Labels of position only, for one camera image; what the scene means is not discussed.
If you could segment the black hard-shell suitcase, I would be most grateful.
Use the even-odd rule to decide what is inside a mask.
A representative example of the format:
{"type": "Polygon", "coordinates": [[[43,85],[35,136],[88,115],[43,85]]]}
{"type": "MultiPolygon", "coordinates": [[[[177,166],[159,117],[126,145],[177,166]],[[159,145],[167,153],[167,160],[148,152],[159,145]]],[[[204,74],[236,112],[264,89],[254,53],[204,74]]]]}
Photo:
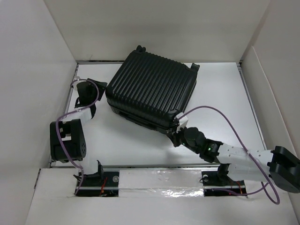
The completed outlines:
{"type": "Polygon", "coordinates": [[[176,130],[176,116],[185,111],[200,65],[187,65],[146,51],[138,45],[106,87],[112,111],[162,134],[176,130]]]}

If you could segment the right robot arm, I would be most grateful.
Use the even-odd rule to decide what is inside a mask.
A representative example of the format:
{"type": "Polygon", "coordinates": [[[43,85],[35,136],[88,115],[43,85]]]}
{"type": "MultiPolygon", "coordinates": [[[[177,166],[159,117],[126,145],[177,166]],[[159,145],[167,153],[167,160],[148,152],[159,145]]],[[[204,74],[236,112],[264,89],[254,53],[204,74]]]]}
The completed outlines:
{"type": "Polygon", "coordinates": [[[185,146],[201,159],[219,164],[217,180],[252,180],[271,182],[290,192],[300,191],[300,160],[288,149],[276,146],[273,150],[248,150],[208,139],[195,127],[181,128],[168,134],[174,147],[185,146]]]}

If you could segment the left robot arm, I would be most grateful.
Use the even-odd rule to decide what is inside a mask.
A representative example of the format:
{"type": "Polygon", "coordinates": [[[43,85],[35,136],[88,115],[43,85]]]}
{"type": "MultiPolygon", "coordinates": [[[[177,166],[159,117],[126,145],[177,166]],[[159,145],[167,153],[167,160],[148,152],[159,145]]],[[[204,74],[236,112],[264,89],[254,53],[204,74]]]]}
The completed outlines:
{"type": "Polygon", "coordinates": [[[74,110],[60,116],[50,124],[50,154],[52,161],[68,163],[79,169],[79,174],[74,177],[79,186],[99,186],[105,182],[103,166],[97,161],[97,170],[89,174],[83,172],[83,166],[76,164],[86,156],[87,147],[83,133],[83,125],[94,118],[96,114],[96,102],[100,101],[105,89],[106,82],[96,80],[77,79],[71,83],[78,97],[75,100],[74,110]]]}

